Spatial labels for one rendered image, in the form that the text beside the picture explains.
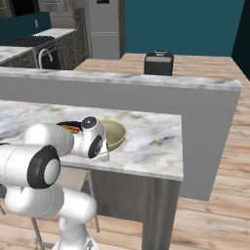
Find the olive green bowl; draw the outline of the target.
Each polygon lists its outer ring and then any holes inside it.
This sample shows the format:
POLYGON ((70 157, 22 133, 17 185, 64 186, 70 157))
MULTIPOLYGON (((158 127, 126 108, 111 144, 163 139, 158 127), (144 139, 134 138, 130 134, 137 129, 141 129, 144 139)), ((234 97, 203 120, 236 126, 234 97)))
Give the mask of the olive green bowl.
POLYGON ((106 131, 108 150, 113 151, 120 147, 127 135, 126 128, 114 120, 102 120, 101 123, 106 131))

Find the dark plate with cooked food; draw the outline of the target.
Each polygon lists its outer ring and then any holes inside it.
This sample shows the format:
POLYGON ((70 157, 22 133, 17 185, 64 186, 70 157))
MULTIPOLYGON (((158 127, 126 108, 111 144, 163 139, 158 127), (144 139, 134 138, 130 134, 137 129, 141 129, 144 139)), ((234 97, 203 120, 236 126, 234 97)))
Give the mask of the dark plate with cooked food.
POLYGON ((64 121, 59 122, 59 126, 64 127, 65 129, 69 130, 71 133, 78 134, 82 131, 81 123, 78 121, 64 121))

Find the black toaster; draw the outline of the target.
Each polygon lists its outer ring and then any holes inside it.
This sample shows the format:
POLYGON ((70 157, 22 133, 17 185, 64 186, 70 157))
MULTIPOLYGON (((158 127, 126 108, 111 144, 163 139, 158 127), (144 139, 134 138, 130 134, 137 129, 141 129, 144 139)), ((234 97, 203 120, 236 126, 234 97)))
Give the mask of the black toaster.
POLYGON ((174 55, 166 51, 147 53, 145 57, 144 74, 171 76, 173 72, 174 55))

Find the wooden bar stool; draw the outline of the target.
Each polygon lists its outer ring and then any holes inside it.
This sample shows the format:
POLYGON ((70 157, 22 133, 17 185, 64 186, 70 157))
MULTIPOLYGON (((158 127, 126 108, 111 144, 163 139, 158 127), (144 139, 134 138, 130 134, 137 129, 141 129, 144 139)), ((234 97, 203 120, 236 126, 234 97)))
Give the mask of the wooden bar stool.
POLYGON ((52 250, 99 250, 86 229, 97 215, 97 201, 91 195, 59 185, 44 189, 5 187, 5 206, 11 213, 28 218, 60 217, 61 238, 52 250))

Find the dark grey cupboard run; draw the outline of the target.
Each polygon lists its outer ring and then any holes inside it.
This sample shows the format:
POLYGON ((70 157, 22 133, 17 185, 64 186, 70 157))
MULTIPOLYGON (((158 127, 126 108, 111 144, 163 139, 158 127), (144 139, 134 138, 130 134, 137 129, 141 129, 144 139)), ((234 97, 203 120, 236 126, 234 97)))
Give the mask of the dark grey cupboard run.
POLYGON ((39 68, 38 54, 41 49, 55 47, 58 51, 60 70, 73 70, 87 58, 86 45, 80 42, 75 29, 52 28, 30 36, 53 36, 54 40, 36 47, 0 46, 0 66, 39 68))

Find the stainless steel fridge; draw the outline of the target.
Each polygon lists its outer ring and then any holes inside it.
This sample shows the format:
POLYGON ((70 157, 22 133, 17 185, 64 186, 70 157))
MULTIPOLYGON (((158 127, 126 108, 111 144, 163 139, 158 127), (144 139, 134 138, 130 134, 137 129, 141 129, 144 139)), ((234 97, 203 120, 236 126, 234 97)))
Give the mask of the stainless steel fridge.
POLYGON ((125 0, 87 0, 94 59, 120 60, 125 54, 125 0))

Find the black dishwasher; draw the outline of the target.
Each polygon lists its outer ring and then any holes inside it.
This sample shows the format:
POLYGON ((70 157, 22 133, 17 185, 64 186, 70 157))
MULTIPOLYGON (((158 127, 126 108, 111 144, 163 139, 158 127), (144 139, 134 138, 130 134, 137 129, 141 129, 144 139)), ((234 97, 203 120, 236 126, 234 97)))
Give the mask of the black dishwasher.
POLYGON ((50 49, 41 49, 38 57, 38 66, 40 69, 60 69, 58 51, 55 47, 50 49))

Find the curved silver tap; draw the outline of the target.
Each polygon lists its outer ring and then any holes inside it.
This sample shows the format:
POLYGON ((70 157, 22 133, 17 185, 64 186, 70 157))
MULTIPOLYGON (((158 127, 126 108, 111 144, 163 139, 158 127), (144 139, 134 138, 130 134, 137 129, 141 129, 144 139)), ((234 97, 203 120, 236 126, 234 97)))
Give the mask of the curved silver tap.
POLYGON ((51 52, 50 52, 48 49, 42 49, 42 50, 39 52, 39 55, 38 55, 38 64, 39 64, 39 68, 40 68, 40 69, 43 69, 42 58, 43 58, 44 56, 48 56, 48 57, 49 57, 50 63, 53 61, 53 57, 52 57, 51 52))

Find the black hob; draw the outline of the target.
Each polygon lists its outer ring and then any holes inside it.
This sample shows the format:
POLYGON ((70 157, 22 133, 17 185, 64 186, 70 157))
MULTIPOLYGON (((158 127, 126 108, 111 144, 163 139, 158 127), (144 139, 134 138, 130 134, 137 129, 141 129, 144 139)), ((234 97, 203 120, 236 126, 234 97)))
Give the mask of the black hob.
POLYGON ((25 36, 4 43, 4 46, 11 47, 36 47, 40 44, 54 40, 53 36, 25 36))

